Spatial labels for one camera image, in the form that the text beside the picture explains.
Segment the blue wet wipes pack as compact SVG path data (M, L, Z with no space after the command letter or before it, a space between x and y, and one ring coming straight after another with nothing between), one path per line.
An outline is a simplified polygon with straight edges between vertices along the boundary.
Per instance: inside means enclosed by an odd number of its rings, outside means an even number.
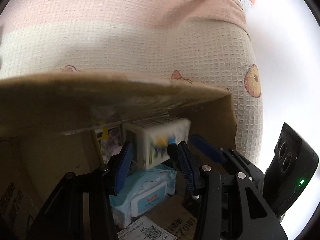
M177 171L160 164L128 176L124 188L110 196L115 224L124 229L135 219L175 194Z

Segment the grey knit blanket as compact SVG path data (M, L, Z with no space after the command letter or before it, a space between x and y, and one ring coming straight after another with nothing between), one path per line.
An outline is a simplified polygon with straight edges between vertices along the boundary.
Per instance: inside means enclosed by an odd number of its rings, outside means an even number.
M135 72L232 92L237 151L256 162L263 104L247 30L255 0L7 0L1 78Z

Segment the colourful oil pastel box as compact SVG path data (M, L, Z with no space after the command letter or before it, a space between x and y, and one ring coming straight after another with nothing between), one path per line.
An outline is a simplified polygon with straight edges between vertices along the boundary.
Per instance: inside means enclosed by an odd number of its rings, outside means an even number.
M123 145L121 126L102 127L95 129L95 136L105 164L110 158L120 153Z

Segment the brown cardboard box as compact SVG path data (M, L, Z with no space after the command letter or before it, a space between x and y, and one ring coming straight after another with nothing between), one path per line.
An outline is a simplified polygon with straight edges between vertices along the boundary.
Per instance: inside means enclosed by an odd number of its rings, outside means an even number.
M1 81L1 239L25 239L67 172L103 163L94 129L168 114L217 147L235 146L230 91L183 80L63 72Z

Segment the panda picture small box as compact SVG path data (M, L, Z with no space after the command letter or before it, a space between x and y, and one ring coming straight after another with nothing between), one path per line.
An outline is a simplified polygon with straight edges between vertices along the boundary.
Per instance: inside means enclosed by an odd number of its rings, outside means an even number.
M125 122L122 124L123 139L132 142L133 161L139 170L149 170L170 157L169 144L187 141L191 121L175 116L161 116Z

